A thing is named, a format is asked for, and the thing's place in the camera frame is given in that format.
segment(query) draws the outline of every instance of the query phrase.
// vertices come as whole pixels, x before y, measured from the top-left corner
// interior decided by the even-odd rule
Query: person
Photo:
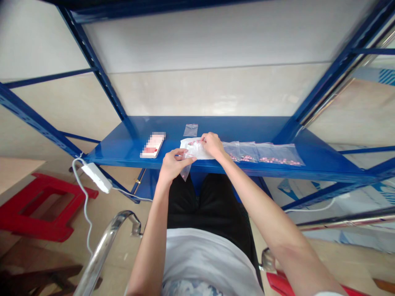
[[[199,199],[181,170],[186,149],[163,158],[143,239],[126,291],[142,295],[264,295],[251,228],[232,190],[280,262],[297,296],[344,295],[292,220],[224,151],[217,134],[203,134],[205,150],[226,175],[208,174]]]

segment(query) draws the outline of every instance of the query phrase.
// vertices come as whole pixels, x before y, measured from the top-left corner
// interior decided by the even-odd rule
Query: red plastic stool
[[[37,239],[64,242],[74,231],[66,224],[84,203],[85,194],[78,185],[40,173],[32,175],[36,179],[0,207],[0,229]],[[95,199],[99,194],[97,190],[85,189],[89,198]],[[29,217],[52,194],[66,193],[74,197],[54,221]]]
[[[295,296],[295,293],[293,292],[292,287],[284,273],[277,271],[277,274],[266,273],[266,276],[270,286],[274,291],[282,296]],[[359,292],[343,285],[342,287],[349,296],[370,296],[369,294]]]

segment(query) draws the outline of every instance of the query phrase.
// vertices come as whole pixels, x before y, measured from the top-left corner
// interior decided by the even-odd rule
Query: blue shelf frame
[[[95,74],[98,79],[100,85],[102,86],[104,92],[112,103],[114,109],[116,110],[119,118],[125,124],[125,126],[129,129],[130,134],[133,134],[133,125],[129,122],[128,116],[114,90],[111,85],[110,79],[108,78],[105,70],[101,66],[99,58],[96,56],[93,47],[91,46],[87,35],[82,28],[82,23],[92,23],[95,21],[103,21],[108,19],[117,19],[121,17],[132,17],[132,16],[141,16],[155,13],[164,13],[170,11],[180,11],[186,9],[196,9],[203,7],[211,7],[218,5],[230,5],[237,4],[247,1],[231,1],[231,0],[218,0],[216,2],[213,1],[197,1],[199,5],[195,5],[194,7],[186,7],[185,1],[182,2],[173,2],[172,6],[168,6],[167,9],[161,8],[161,3],[163,2],[153,2],[154,4],[150,7],[141,7],[141,9],[136,12],[136,7],[134,5],[139,2],[129,2],[123,3],[123,7],[121,9],[116,5],[105,5],[101,7],[95,7],[94,9],[82,9],[82,10],[74,10],[70,11],[65,7],[58,7],[58,10],[63,17],[66,25],[68,26],[71,34],[73,35],[75,41],[80,47],[83,55],[85,56],[89,68],[82,69],[77,71],[71,71],[66,73],[42,76],[32,79],[26,79],[22,81],[13,81],[9,83],[2,84],[0,83],[0,104],[2,104],[5,108],[10,110],[13,114],[18,116],[21,120],[25,121],[27,124],[36,129],[39,133],[41,133],[46,138],[50,139],[57,146],[62,148],[65,152],[70,154],[72,157],[82,157],[87,158],[77,146],[75,146],[67,137],[76,138],[84,141],[89,141],[93,143],[100,143],[98,140],[89,139],[86,137],[69,134],[66,132],[58,131],[55,127],[53,127],[49,122],[47,122],[44,118],[42,118],[36,111],[34,111],[30,106],[28,106],[23,100],[21,100],[16,94],[14,94],[10,89],[17,88],[21,86],[27,86],[35,83],[41,83],[45,81],[50,81],[54,79],[60,79],[68,76],[74,76],[84,73],[92,72]],[[299,109],[295,112],[295,114],[288,120],[287,124],[285,124],[284,128],[279,134],[278,139],[281,141],[292,141],[294,139],[297,132],[302,127],[301,122],[306,119],[309,114],[314,110],[319,104],[322,98],[331,90],[333,87],[339,82],[342,78],[343,74],[350,70],[353,67],[354,62],[357,59],[364,58],[369,54],[386,54],[386,55],[394,55],[395,49],[381,49],[376,48],[378,41],[385,35],[385,31],[381,36],[377,36],[382,29],[388,24],[391,17],[395,14],[395,0],[382,0],[378,1],[376,6],[373,7],[370,14],[366,17],[366,19],[361,23],[360,27],[354,32],[353,36],[349,39],[347,45],[340,52],[338,57],[317,83],[317,85],[313,88],[304,102],[301,104]],[[348,153],[374,153],[381,151],[393,151],[394,147],[379,147],[379,148],[367,148],[361,150],[349,150],[349,151],[341,151],[340,154],[348,154]],[[119,184],[113,177],[111,177],[106,171],[100,168],[104,175],[109,178],[113,185],[119,189],[127,191],[121,184]],[[145,168],[142,169],[139,180],[143,177],[145,172]],[[344,183],[339,182],[332,186],[329,186],[325,189],[322,189],[314,194],[306,196],[298,201],[292,202],[283,207],[283,209],[290,208],[303,208],[306,206],[310,206],[312,204],[331,199],[340,194],[344,194],[355,189],[373,185],[377,182],[381,182],[385,179],[391,178],[395,176],[395,158],[391,158],[390,160],[383,162],[371,169],[366,171],[361,170],[362,173],[366,175],[373,176],[372,178],[364,178],[363,181],[355,182],[355,183]],[[136,192],[138,184],[136,183],[132,188],[133,193]],[[139,203],[139,200],[133,198],[127,194],[125,194],[129,199],[134,201],[135,203]]]

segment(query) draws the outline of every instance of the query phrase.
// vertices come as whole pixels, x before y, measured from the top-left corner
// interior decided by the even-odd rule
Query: power cord
[[[93,224],[92,224],[91,220],[89,219],[88,214],[87,214],[87,211],[86,211],[86,207],[87,207],[87,205],[88,205],[88,200],[89,200],[89,195],[88,195],[88,193],[86,192],[85,188],[83,187],[83,185],[82,185],[82,183],[81,183],[81,180],[79,179],[79,176],[78,176],[78,173],[77,173],[77,168],[76,168],[76,166],[75,166],[75,163],[76,163],[78,160],[81,161],[83,165],[87,165],[87,163],[86,163],[86,161],[83,160],[81,157],[75,158],[75,159],[73,160],[73,162],[72,162],[72,167],[73,167],[73,172],[74,172],[74,175],[75,175],[75,179],[77,180],[77,183],[78,183],[78,185],[80,186],[82,192],[85,194],[84,216],[85,216],[85,220],[89,223],[88,235],[87,235],[87,237],[86,237],[86,248],[88,249],[88,251],[89,251],[89,253],[90,253],[90,255],[91,255],[91,258],[92,258],[93,252],[92,252],[91,246],[90,246],[90,244],[89,244],[89,241],[90,241],[90,237],[91,237],[91,231],[92,231]],[[121,192],[123,192],[123,193],[125,193],[125,194],[128,194],[128,195],[130,195],[130,196],[133,196],[133,197],[135,197],[135,198],[137,198],[137,199],[140,199],[140,200],[143,200],[143,201],[152,201],[152,199],[147,199],[147,198],[143,198],[143,197],[138,197],[137,195],[131,194],[131,193],[129,193],[129,192],[125,191],[125,190],[119,189],[119,188],[113,187],[113,189],[119,190],[119,191],[121,191]]]
[[[320,209],[315,209],[315,210],[293,210],[293,209],[289,209],[289,210],[285,210],[284,212],[286,212],[286,213],[288,213],[288,212],[319,212],[319,211],[326,210],[326,209],[330,208],[331,206],[333,206],[334,203],[335,203],[335,198],[333,198],[332,201],[326,207],[323,207],[323,208],[320,208]]]
[[[131,193],[129,193],[129,192],[125,191],[125,190],[119,189],[119,188],[113,187],[112,189],[121,191],[121,192],[123,192],[123,193],[125,193],[125,194],[127,194],[127,195],[133,196],[133,197],[135,197],[135,198],[137,198],[137,199],[140,199],[140,200],[143,200],[143,201],[144,201],[144,200],[145,200],[145,201],[152,201],[152,199],[146,199],[146,198],[144,198],[144,197],[138,197],[137,195],[131,194]]]
[[[87,165],[87,163],[86,163],[85,160],[83,160],[82,158],[79,157],[79,158],[76,158],[76,159],[73,160],[72,167],[73,167],[73,172],[74,172],[75,178],[76,178],[76,180],[77,180],[77,183],[78,183],[78,185],[81,187],[82,192],[85,194],[84,216],[85,216],[85,220],[89,223],[89,231],[88,231],[88,235],[87,235],[87,237],[86,237],[86,248],[88,249],[89,253],[91,254],[91,258],[92,258],[93,252],[92,252],[92,249],[91,249],[91,247],[90,247],[90,245],[89,245],[89,238],[90,238],[90,236],[91,236],[91,231],[92,231],[92,226],[93,226],[93,225],[92,225],[92,222],[91,222],[91,221],[89,220],[89,218],[88,218],[88,214],[86,213],[86,206],[87,206],[87,204],[88,204],[89,195],[88,195],[88,193],[86,192],[85,188],[82,186],[81,181],[80,181],[80,179],[79,179],[79,176],[78,176],[78,174],[77,174],[77,169],[76,169],[76,167],[75,167],[75,163],[76,163],[78,160],[80,160],[80,161],[82,162],[83,165]]]

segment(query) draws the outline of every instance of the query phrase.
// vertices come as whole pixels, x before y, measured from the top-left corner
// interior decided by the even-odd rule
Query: black pants
[[[262,287],[251,226],[226,175],[208,174],[199,199],[191,176],[184,182],[178,175],[170,187],[167,228],[197,228],[230,240],[250,259]]]

